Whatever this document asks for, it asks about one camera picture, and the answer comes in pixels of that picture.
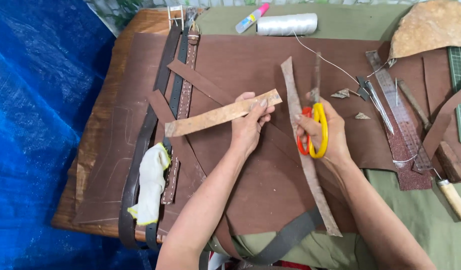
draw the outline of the orange scissor handle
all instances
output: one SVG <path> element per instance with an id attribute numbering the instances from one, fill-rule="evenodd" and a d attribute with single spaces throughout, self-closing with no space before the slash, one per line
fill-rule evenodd
<path id="1" fill-rule="evenodd" d="M 311 118 L 312 117 L 312 108 L 311 107 L 304 107 L 302 109 L 302 115 Z M 302 155 L 309 155 L 309 145 L 310 145 L 309 142 L 311 141 L 311 137 L 309 136 L 308 133 L 305 132 L 305 134 L 307 135 L 307 148 L 304 149 L 304 145 L 302 144 L 299 136 L 297 136 L 297 148 L 299 149 L 299 152 Z"/>

